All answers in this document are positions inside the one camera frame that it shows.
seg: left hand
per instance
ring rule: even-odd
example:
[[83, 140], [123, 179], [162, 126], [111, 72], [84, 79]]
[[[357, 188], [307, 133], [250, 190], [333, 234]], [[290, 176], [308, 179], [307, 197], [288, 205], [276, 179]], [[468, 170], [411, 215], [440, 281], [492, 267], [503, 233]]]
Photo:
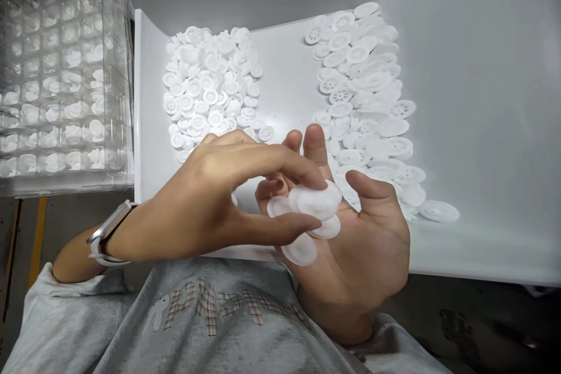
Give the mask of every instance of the left hand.
[[[302, 134], [296, 130], [283, 142], [294, 151], [300, 150], [301, 143]], [[323, 130], [317, 124], [306, 130], [304, 157], [315, 162], [325, 179], [333, 180]], [[268, 179], [255, 193], [263, 214], [271, 196], [287, 196], [297, 182], [280, 173]], [[407, 282], [409, 230], [391, 184], [358, 171], [347, 172], [347, 181], [358, 193], [362, 210], [358, 213], [345, 200], [341, 202], [337, 212], [341, 231], [331, 240], [313, 239], [318, 250], [315, 263], [296, 266], [279, 248], [277, 251], [313, 299], [366, 312], [380, 306]]]

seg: smartwatch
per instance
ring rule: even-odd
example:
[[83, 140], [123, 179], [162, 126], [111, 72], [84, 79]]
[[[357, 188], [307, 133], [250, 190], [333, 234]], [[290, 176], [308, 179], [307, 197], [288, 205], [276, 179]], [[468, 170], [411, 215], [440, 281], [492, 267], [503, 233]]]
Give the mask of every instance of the smartwatch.
[[129, 264], [130, 261], [119, 260], [115, 257], [103, 254], [99, 250], [101, 242], [108, 240], [115, 232], [121, 222], [127, 217], [131, 210], [133, 210], [138, 203], [125, 200], [115, 211], [107, 218], [105, 222], [86, 240], [91, 249], [91, 254], [88, 258], [94, 258], [96, 261], [107, 267], [123, 266]]

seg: wrist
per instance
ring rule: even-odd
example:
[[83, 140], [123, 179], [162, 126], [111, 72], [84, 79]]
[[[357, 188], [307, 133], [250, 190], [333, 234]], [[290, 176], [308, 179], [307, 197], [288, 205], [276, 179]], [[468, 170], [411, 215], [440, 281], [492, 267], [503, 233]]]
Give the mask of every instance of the wrist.
[[100, 243], [99, 250], [101, 253], [120, 260], [138, 261], [134, 237], [141, 229], [141, 223], [139, 222], [140, 214], [143, 212], [140, 209], [141, 207], [143, 205], [132, 209], [111, 236]]
[[321, 302], [302, 285], [299, 285], [297, 295], [304, 311], [340, 345], [358, 345], [372, 337], [370, 317], [359, 306]]

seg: yellow stripe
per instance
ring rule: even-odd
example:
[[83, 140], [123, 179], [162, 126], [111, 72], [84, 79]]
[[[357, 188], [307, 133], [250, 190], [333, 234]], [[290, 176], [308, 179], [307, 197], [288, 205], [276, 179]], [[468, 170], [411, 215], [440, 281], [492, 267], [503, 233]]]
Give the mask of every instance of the yellow stripe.
[[2, 338], [4, 336], [4, 324], [6, 323], [6, 315], [8, 313], [8, 299], [10, 295], [10, 288], [12, 284], [12, 270], [13, 270], [13, 255], [16, 251], [16, 242], [18, 239], [18, 225], [19, 225], [19, 215], [22, 207], [21, 199], [16, 202], [16, 212], [13, 217], [12, 226], [12, 239], [10, 240], [10, 249], [8, 251], [8, 264], [6, 266], [6, 283], [4, 285], [4, 297], [2, 299], [2, 320], [0, 321], [0, 344], [2, 343]]
[[47, 213], [47, 198], [39, 198], [37, 207], [37, 224], [35, 225], [35, 240], [33, 241], [33, 254], [29, 268], [29, 281], [27, 288], [31, 288], [39, 276], [41, 265], [41, 249], [43, 248], [43, 233], [45, 231], [45, 214]]

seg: white watch strap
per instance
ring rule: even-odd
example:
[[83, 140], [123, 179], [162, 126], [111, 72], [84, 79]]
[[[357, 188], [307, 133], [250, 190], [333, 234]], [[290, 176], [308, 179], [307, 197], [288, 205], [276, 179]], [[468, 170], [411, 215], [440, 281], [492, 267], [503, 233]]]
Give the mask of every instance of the white watch strap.
[[99, 242], [100, 242], [100, 240], [101, 240], [100, 238], [96, 238], [89, 245], [90, 250], [92, 252], [91, 252], [91, 254], [88, 255], [88, 258], [94, 258], [94, 259], [96, 259], [96, 261], [99, 264], [101, 264], [102, 266], [107, 266], [107, 267], [124, 266], [124, 265], [130, 263], [130, 261], [119, 260], [115, 257], [111, 257], [111, 256], [106, 255], [106, 254], [101, 254], [99, 252]]

